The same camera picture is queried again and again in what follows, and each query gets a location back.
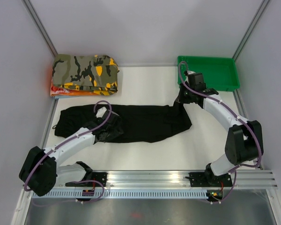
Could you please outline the black trousers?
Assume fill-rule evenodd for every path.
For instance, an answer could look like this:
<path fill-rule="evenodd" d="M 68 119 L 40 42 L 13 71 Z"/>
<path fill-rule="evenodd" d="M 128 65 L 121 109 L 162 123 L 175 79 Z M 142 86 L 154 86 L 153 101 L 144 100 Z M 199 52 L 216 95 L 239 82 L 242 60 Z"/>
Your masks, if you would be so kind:
<path fill-rule="evenodd" d="M 62 110 L 54 134 L 67 138 L 95 119 L 95 105 L 79 105 Z M 192 126 L 184 105 L 112 105 L 122 119 L 123 134 L 111 143 L 155 143 L 182 133 Z"/>

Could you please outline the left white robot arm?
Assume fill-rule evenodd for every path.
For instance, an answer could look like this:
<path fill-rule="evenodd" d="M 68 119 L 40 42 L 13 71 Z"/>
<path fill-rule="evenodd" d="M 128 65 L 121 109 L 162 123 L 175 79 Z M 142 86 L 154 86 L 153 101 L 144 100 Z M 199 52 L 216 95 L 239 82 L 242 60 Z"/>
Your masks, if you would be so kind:
<path fill-rule="evenodd" d="M 93 170 L 82 161 L 62 165 L 67 159 L 97 142 L 108 142 L 123 134 L 122 119 L 115 112 L 97 113 L 96 118 L 59 144 L 44 149 L 33 147 L 23 163 L 19 178 L 25 191 L 48 194 L 57 185 L 88 186 Z"/>

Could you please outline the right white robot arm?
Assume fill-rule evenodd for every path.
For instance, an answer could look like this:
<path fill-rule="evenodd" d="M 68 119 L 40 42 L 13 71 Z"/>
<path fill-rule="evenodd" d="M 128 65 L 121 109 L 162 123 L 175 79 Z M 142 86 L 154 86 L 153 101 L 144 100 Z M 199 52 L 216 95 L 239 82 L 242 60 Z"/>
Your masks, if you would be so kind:
<path fill-rule="evenodd" d="M 224 154 L 206 166 L 205 182 L 214 186 L 241 166 L 258 167 L 264 154 L 261 124 L 236 114 L 215 89 L 207 88 L 202 73 L 187 70 L 184 74 L 176 101 L 199 105 L 227 131 Z"/>

